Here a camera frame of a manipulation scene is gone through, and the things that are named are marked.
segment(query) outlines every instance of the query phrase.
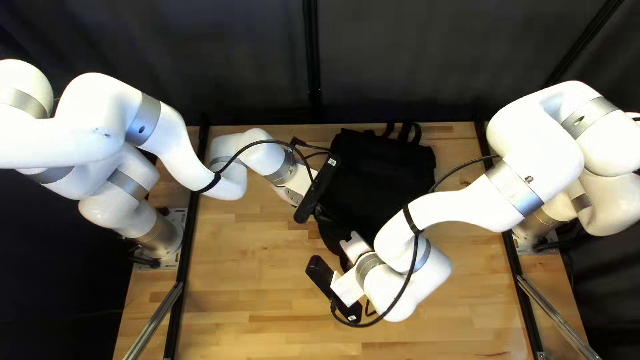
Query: metal frame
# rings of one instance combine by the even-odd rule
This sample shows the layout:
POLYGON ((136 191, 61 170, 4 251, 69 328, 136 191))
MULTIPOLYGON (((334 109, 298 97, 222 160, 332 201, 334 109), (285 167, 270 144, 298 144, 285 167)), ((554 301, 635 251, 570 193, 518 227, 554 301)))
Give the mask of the metal frame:
POLYGON ((516 277, 518 287, 522 289, 531 300, 535 301, 542 311, 549 316, 554 325, 560 330, 565 340, 587 360, 602 360, 598 354, 587 344, 578 332, 563 318, 549 301, 531 284, 524 276, 516 277))
MULTIPOLYGON (((573 44, 564 58, 549 75, 543 87, 552 85, 560 80, 569 68, 579 59, 580 55, 587 49, 593 40, 605 27, 612 15, 616 13, 624 0, 607 0, 598 13, 594 16, 586 29, 582 32, 578 40, 573 44)), ((489 145, 485 137, 484 120, 478 116, 473 106, 443 106, 435 103, 409 103, 396 102, 387 104, 357 104, 355 106, 323 106, 321 71, 320 71, 320 49, 318 30, 318 10, 317 0, 302 0, 303 18, 305 25, 305 48, 307 53, 307 83, 309 107, 273 109, 255 114, 247 114, 246 119, 252 125, 259 124, 316 124, 325 123, 348 123, 348 122, 388 122, 397 119, 410 119, 420 122, 443 122, 443 121, 472 121, 474 122, 476 135, 482 155, 489 155, 489 145)), ((208 119, 203 119, 198 135, 197 155, 201 161, 204 160, 204 153, 209 137, 208 119)), ((492 166, 490 160, 484 162, 485 169, 492 166)), ((191 244, 195 231, 199 194, 191 192, 189 197, 189 208, 182 239, 182 258, 178 265, 176 285, 167 294, 156 313, 149 320, 149 323, 136 340, 134 347, 130 349, 131 356, 127 359, 136 359, 144 350, 151 335, 159 325, 157 319, 164 318, 168 309, 171 308, 172 316, 169 321, 169 328, 164 346, 164 360, 175 359, 176 349, 180 333, 180 319, 184 306, 184 294, 187 288, 187 275, 191 259, 191 244)), ((518 261, 518 254, 511 235, 502 234, 506 249, 509 266, 513 275, 518 302, 522 310, 525 328, 529 337, 531 350, 534 354, 543 354, 540 335, 533 316, 533 310, 529 296, 519 286, 519 278, 522 277, 522 269, 518 261)))

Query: black cable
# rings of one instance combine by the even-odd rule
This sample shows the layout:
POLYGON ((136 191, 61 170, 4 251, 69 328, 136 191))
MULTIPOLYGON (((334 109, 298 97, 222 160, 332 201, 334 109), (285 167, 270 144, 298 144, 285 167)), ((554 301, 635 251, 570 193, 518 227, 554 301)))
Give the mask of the black cable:
POLYGON ((331 151, 331 149, 329 149, 328 147, 321 147, 321 146, 315 146, 315 145, 309 145, 306 142, 300 140, 299 138, 294 137, 293 139, 291 139, 291 143, 293 145, 300 145, 302 147, 308 147, 309 149, 315 149, 315 150, 323 150, 323 151, 331 151))
POLYGON ((317 156, 317 155, 329 155, 329 154, 331 154, 329 151, 318 151, 318 152, 314 152, 311 155, 305 156, 305 159, 313 158, 314 156, 317 156))
POLYGON ((309 163, 307 162, 307 159, 305 159, 305 156, 302 155, 302 152, 296 148, 295 145, 291 145, 288 142, 284 142, 281 140, 272 140, 272 139, 268 139, 268 140, 258 140, 256 142, 252 142, 249 143, 248 145, 244 146, 242 149, 238 150, 230 159, 229 161, 227 161, 227 163, 225 164, 225 166, 221 167, 218 171, 215 171, 215 173, 217 174, 222 174, 222 172, 224 172, 229 165, 231 165, 231 163, 234 162, 234 160, 240 156, 240 154, 242 154, 245 150, 249 149, 250 147, 256 146, 256 145, 260 145, 262 143, 277 143, 278 145, 282 145, 282 146, 286 146, 288 148, 290 148, 291 150, 295 151, 296 154, 298 154, 298 156, 300 157, 300 159, 302 159, 302 162, 305 164, 305 167, 307 168, 307 173, 309 174, 309 179, 311 180, 311 182, 314 182, 314 176, 313 174, 311 174, 311 167, 309 166, 309 163))
MULTIPOLYGON (((488 155, 488 156, 483 156, 482 158, 478 158, 478 159, 474 159, 471 161, 467 161, 464 164, 458 165, 457 167, 454 167, 453 169, 451 169, 450 171, 448 171, 446 174, 444 174, 438 181, 436 181, 435 184, 433 184, 433 186, 429 189, 429 191, 427 193, 432 193, 435 191, 436 187, 447 177, 449 177, 451 174, 455 173, 456 171, 460 170, 461 168, 467 167, 471 164, 474 163, 479 163, 480 161, 484 161, 485 159, 491 159, 491 158, 497 158, 499 157, 499 155, 488 155)), ((337 303, 335 301, 331 301, 331 314, 333 315, 333 317, 338 320, 340 323, 347 325, 348 327, 369 327, 371 325, 377 324, 378 322, 380 322, 387 314, 389 314, 389 312, 394 308, 394 306, 397 304, 397 302, 400 300, 400 298, 402 297, 402 294, 404 293, 404 290, 406 289, 406 287, 409 285, 409 281, 411 280, 411 275, 413 273, 413 268, 415 267, 415 261, 418 258, 418 240, 419 240, 419 235, 420 234, 415 234, 415 236, 413 237, 413 254, 412 254, 412 258, 411 258, 411 266, 409 266, 409 272, 406 274, 406 278, 404 278, 404 283, 402 285, 402 288, 400 288, 400 291, 398 292, 398 294, 396 295, 396 297, 394 298, 394 300, 391 302, 391 304, 388 306, 388 308, 386 310, 384 310, 384 312, 382 312, 382 314, 378 315, 377 318, 371 320, 368 323, 350 323, 347 322, 341 318, 338 317, 338 315, 335 313, 335 310, 337 308, 337 303)))
POLYGON ((453 174, 454 172, 460 170, 463 167, 467 167, 471 164, 475 164, 475 163, 479 163, 480 161, 484 161, 486 159, 492 159, 492 158, 499 158, 500 155, 487 155, 487 156, 483 156, 482 158, 478 158, 478 159, 474 159, 471 161, 467 161, 464 164, 458 165, 457 167, 454 167, 453 169, 449 170, 446 174, 444 174, 440 179, 438 179, 438 181, 436 181, 435 184, 433 184, 433 186, 429 189, 429 191, 427 193, 432 193, 434 190, 436 190, 436 187, 438 187, 438 185, 440 185, 440 183, 442 181, 444 181, 444 179, 448 178, 451 174, 453 174))
POLYGON ((376 314, 376 311, 371 311, 369 312, 369 304, 371 303, 371 301, 369 301, 369 299, 367 299, 367 304, 364 306, 364 315, 367 315, 367 317, 369 316, 373 316, 376 314))

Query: black fabric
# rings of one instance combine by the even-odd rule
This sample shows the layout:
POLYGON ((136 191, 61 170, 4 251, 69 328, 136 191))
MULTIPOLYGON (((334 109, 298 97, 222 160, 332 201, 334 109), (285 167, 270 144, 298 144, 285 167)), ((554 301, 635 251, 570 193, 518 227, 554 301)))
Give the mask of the black fabric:
POLYGON ((632 360, 640 352, 638 234, 640 222, 610 236, 583 234, 563 251, 589 344, 603 359, 632 360))
MULTIPOLYGON (((380 110, 354 122, 398 111, 448 120, 454 114, 442 108, 469 104, 490 116, 540 87, 604 0, 318 3, 325 105, 380 110)), ((173 106, 188 124, 201 113, 255 124, 268 110, 307 105, 301 1, 3 0, 0 26, 56 97, 97 71, 173 106)), ((636 50, 624 50, 614 57, 634 71, 636 50)))
POLYGON ((382 225, 435 182, 436 159, 428 146, 342 129, 331 150, 341 163, 315 217, 324 244, 340 257, 346 255, 339 242, 352 230, 373 247, 382 225))
POLYGON ((128 246, 65 199, 0 169, 2 359, 111 359, 128 246))

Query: silver joint ring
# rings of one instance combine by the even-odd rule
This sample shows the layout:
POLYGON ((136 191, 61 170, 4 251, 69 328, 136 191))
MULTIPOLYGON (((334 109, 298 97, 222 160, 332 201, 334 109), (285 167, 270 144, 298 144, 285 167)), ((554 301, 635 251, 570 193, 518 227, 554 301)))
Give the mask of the silver joint ring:
POLYGON ((265 175, 264 178, 271 184, 277 186, 284 185, 296 174, 297 166, 298 163, 296 162, 296 158, 293 156, 293 153, 291 151, 285 151, 284 161, 280 168, 269 175, 265 175))
POLYGON ((149 193, 139 182, 118 169, 115 169, 111 175, 109 175, 107 181, 124 190, 124 192, 131 195, 138 202, 142 201, 149 193))
POLYGON ((20 109, 36 119, 46 119, 49 112, 35 97, 14 88, 0 90, 0 104, 7 104, 20 109))
POLYGON ((26 177, 34 180, 38 184, 51 184, 62 180, 63 177, 69 175, 75 167, 50 167, 43 172, 37 174, 25 174, 26 177))
POLYGON ((504 160, 487 170, 486 176, 523 217, 536 211, 544 204, 538 194, 529 187, 529 184, 521 179, 504 160))
POLYGON ((369 272, 378 265, 383 265, 385 262, 382 261, 376 255, 375 252, 368 252, 364 254, 358 263, 356 264, 356 280, 358 284, 360 284, 361 288, 364 288, 364 279, 367 277, 369 272))
POLYGON ((564 121, 562 127, 574 139, 577 139, 589 126, 596 123, 604 115, 619 110, 604 97, 597 97, 575 110, 564 121))
POLYGON ((131 125, 127 129, 125 141, 135 146, 144 144, 156 129, 158 120, 160 119, 160 102, 153 97, 142 93, 142 100, 136 117, 134 117, 131 125))
MULTIPOLYGON (((209 170, 211 170, 211 167, 213 165, 219 164, 219 163, 227 163, 229 160, 231 160, 231 156, 218 156, 217 158, 213 158, 213 160, 211 160, 211 162, 209 162, 209 165, 207 165, 207 168, 209 170)), ((240 160, 240 158, 235 158, 234 159, 234 163, 240 164, 240 165, 244 166, 245 168, 249 168, 248 166, 246 166, 245 163, 243 163, 242 160, 240 160)))

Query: black backdrop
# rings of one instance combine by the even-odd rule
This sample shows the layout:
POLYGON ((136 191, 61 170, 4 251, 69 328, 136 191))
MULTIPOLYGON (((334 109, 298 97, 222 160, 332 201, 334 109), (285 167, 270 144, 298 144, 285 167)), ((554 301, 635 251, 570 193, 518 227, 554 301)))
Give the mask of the black backdrop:
MULTIPOLYGON (((321 81, 333 112, 314 119, 305 117, 300 0, 4 0, 0 58, 39 67, 56 97, 79 74, 109 74, 172 105, 189 124, 201 115, 213 124, 488 118, 539 89, 604 4, 321 1, 321 81)), ((562 78, 583 80, 637 111, 639 12, 637 1, 624 1, 562 78)), ((122 308, 128 281, 122 244, 87 224, 73 202, 32 185, 0 171, 10 269, 0 320, 3 340, 12 343, 0 351, 13 350, 12 359, 107 359, 118 316, 109 311, 122 308)), ((598 257, 596 245, 588 249, 574 262, 598 257)), ((630 275, 607 276, 625 289, 630 275)), ((589 289, 592 302, 616 294, 589 289)), ((629 306, 602 309, 600 316, 640 320, 625 315, 629 306)), ((603 323, 585 324, 596 334, 603 323)), ((606 345, 597 348, 603 355, 606 345)))

